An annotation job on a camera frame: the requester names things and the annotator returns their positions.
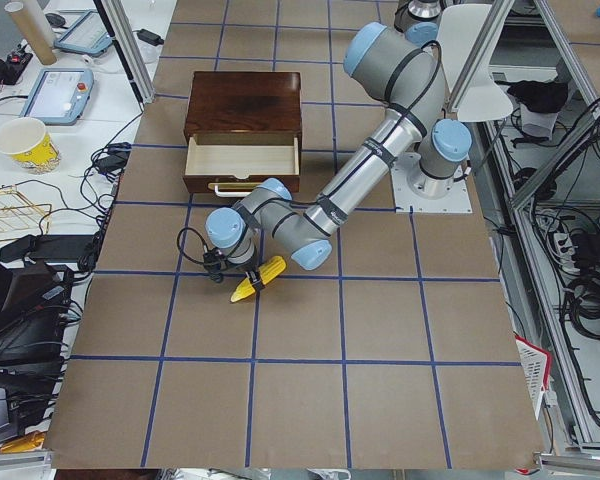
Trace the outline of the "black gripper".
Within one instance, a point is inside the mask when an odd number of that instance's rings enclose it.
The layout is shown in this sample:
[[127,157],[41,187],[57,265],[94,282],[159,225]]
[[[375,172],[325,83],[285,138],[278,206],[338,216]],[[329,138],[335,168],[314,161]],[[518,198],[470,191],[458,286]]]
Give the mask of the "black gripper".
[[[203,267],[212,281],[223,281],[224,273],[233,270],[235,265],[225,257],[220,249],[213,248],[203,253]],[[248,270],[246,277],[249,295],[255,294],[264,288],[259,269]]]

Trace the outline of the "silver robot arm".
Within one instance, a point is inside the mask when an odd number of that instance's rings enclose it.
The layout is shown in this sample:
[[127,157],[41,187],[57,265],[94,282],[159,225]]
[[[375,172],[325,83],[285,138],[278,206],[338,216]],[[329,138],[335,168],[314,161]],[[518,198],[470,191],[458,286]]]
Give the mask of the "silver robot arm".
[[443,3],[439,0],[400,0],[394,14],[394,28],[415,44],[423,45],[438,35]]
[[[256,232],[270,234],[301,268],[321,266],[332,251],[331,235],[414,144],[433,149],[426,175],[454,178],[471,137],[463,133],[463,140],[450,146],[437,138],[446,90],[440,54],[431,55],[397,31],[371,22],[349,44],[343,68],[371,98],[385,104],[384,120],[305,210],[297,211],[283,183],[269,178],[234,205],[213,211],[205,223],[202,261],[213,281],[222,282],[227,270],[239,270],[260,291],[280,274],[274,262],[259,263]],[[443,171],[444,163],[451,171]]]

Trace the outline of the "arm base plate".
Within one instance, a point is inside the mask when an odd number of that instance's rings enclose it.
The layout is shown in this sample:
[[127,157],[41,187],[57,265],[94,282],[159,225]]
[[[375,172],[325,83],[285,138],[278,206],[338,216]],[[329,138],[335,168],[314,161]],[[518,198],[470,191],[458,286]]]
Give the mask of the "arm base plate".
[[420,170],[420,155],[403,153],[391,170],[395,209],[398,213],[472,214],[466,179],[460,164],[443,180],[428,177]]

